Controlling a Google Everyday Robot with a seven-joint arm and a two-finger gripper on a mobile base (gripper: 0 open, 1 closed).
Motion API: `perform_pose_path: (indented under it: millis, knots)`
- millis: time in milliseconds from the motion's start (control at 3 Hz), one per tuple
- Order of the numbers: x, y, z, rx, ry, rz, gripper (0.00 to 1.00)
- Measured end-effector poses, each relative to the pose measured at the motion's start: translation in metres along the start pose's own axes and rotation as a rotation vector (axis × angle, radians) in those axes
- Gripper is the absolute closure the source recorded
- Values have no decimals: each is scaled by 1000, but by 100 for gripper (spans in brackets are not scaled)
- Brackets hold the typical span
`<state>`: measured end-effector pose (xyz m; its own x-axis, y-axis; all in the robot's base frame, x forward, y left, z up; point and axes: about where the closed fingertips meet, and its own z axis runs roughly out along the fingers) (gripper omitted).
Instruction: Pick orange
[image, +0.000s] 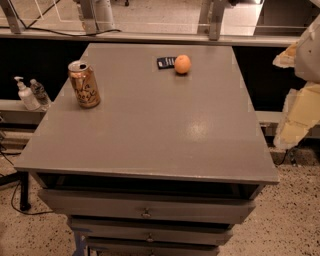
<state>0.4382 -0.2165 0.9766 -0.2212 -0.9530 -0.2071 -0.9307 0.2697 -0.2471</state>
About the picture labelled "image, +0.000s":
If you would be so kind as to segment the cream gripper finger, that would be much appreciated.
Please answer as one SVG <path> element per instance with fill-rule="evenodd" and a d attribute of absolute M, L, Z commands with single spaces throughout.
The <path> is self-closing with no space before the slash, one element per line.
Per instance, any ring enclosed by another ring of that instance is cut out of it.
<path fill-rule="evenodd" d="M 273 140 L 279 149 L 291 149 L 320 121 L 320 85 L 307 82 L 300 89 L 290 89 Z"/>
<path fill-rule="evenodd" d="M 272 64 L 280 68 L 294 68 L 298 43 L 295 42 L 275 57 Z"/>

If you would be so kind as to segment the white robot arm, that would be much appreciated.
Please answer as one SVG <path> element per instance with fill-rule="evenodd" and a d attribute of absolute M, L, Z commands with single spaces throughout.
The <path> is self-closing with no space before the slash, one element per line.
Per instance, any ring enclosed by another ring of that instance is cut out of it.
<path fill-rule="evenodd" d="M 297 146 L 320 121 L 320 16 L 298 42 L 275 57 L 273 65 L 292 67 L 295 75 L 306 82 L 302 89 L 289 90 L 276 129 L 274 145 L 288 150 Z"/>

